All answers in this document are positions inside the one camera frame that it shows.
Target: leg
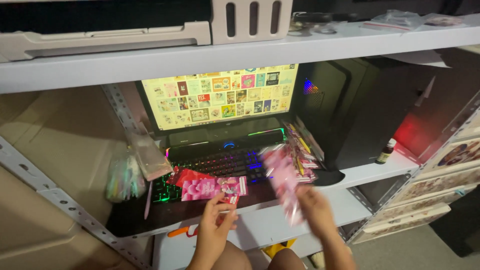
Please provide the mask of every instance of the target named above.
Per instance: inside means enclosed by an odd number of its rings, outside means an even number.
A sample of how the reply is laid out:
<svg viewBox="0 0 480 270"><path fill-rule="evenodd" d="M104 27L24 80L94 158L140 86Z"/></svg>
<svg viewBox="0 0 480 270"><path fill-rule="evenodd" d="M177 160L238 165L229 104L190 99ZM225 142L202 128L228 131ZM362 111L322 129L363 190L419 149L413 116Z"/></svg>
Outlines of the leg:
<svg viewBox="0 0 480 270"><path fill-rule="evenodd" d="M243 250L227 241L222 255L216 260L212 270L252 270L252 265Z"/></svg>
<svg viewBox="0 0 480 270"><path fill-rule="evenodd" d="M275 254L268 270L305 270L305 266L295 252L284 248Z"/></svg>

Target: pink card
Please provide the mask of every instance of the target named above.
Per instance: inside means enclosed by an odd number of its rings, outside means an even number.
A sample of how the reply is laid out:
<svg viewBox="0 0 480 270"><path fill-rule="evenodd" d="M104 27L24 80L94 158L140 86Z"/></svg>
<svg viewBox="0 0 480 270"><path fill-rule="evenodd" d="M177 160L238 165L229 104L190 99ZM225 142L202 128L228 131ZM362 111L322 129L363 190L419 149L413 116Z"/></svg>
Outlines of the pink card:
<svg viewBox="0 0 480 270"><path fill-rule="evenodd" d="M247 177L224 177L183 182L182 201L211 199L220 192L225 192L225 198L248 194Z"/></svg>

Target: ziplock bag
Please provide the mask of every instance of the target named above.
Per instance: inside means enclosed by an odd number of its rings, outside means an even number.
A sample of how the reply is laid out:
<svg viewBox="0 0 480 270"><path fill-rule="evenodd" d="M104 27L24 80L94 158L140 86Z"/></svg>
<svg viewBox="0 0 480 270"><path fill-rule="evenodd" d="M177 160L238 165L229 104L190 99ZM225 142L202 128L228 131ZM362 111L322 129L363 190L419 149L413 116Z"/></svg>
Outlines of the ziplock bag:
<svg viewBox="0 0 480 270"><path fill-rule="evenodd" d="M130 133L130 139L140 169L147 181L152 181L173 171L172 165L149 135Z"/></svg>
<svg viewBox="0 0 480 270"><path fill-rule="evenodd" d="M364 22L362 27L404 33L413 31L424 23L425 20L416 13L400 10L387 10L386 14L376 16L370 21Z"/></svg>
<svg viewBox="0 0 480 270"><path fill-rule="evenodd" d="M119 203L131 197L139 198L146 187L135 153L125 149L116 153L108 167L107 200Z"/></svg>
<svg viewBox="0 0 480 270"><path fill-rule="evenodd" d="M275 190L290 227L303 222L300 204L295 195L297 179L289 148L279 144L262 149L262 161L267 167L266 176Z"/></svg>

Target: floor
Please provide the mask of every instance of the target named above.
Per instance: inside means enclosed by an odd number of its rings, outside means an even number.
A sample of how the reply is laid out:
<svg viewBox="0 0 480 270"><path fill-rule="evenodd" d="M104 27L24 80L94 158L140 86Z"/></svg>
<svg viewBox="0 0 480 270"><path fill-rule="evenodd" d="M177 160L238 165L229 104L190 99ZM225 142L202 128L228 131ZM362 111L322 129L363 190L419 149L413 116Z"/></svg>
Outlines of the floor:
<svg viewBox="0 0 480 270"><path fill-rule="evenodd" d="M358 270L478 270L480 255L458 257L428 225L351 245ZM306 259L305 264L313 269Z"/></svg>

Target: rgb keyboard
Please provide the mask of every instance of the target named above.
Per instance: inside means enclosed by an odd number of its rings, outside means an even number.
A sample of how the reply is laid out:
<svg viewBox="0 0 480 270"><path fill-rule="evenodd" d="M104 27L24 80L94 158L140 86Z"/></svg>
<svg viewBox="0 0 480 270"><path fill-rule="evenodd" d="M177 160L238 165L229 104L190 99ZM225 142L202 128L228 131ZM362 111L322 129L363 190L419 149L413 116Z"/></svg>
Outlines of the rgb keyboard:
<svg viewBox="0 0 480 270"><path fill-rule="evenodd" d="M265 169L257 153L260 149L240 149L210 156L172 162L190 170L209 174L213 177L246 176L247 185L265 181ZM153 180L152 202L181 201L181 188L167 184L170 174Z"/></svg>

